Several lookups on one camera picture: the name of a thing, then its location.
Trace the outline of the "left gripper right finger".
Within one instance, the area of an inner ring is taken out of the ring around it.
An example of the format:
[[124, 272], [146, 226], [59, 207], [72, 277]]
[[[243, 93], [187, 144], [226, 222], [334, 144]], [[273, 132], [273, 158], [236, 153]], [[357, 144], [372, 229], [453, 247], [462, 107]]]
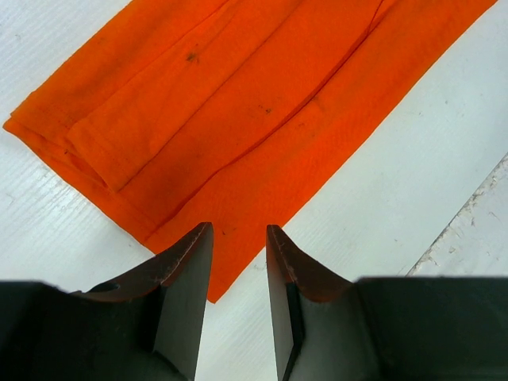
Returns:
[[506, 379], [506, 279], [351, 282], [277, 225], [266, 257], [278, 379]]

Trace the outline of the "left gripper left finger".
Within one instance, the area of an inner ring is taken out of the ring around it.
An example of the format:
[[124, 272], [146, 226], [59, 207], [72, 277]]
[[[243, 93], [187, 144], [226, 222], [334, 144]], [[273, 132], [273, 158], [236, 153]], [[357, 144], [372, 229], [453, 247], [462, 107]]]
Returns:
[[2, 379], [194, 379], [213, 245], [201, 223], [87, 292], [2, 282]]

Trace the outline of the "orange t shirt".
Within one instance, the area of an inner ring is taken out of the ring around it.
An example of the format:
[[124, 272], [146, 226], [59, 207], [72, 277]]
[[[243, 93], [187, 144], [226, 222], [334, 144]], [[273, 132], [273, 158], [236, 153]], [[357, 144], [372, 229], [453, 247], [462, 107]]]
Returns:
[[489, 1], [132, 1], [4, 128], [154, 253], [214, 226], [216, 302]]

